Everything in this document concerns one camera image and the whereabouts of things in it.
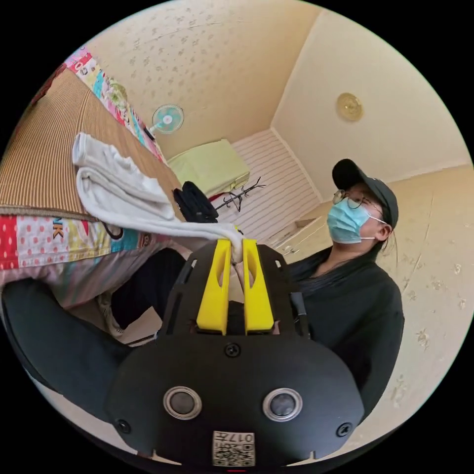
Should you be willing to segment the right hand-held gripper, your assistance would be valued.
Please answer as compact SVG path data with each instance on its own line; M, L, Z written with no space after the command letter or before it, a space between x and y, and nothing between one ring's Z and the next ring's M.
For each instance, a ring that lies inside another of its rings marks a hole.
M174 200L187 222L217 223L218 212L206 195L193 183L186 181L181 189L173 190Z

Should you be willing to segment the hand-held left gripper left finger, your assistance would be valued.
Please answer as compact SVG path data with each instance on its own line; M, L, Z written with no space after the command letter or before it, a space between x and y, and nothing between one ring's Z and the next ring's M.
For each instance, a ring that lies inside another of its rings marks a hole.
M226 335L231 269L231 242L220 239L212 254L209 274L197 314L200 331Z

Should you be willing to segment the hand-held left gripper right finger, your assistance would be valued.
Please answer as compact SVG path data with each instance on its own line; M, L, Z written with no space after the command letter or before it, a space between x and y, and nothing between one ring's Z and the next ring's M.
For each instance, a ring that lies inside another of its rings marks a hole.
M245 333L271 332L274 317L256 240L242 241Z

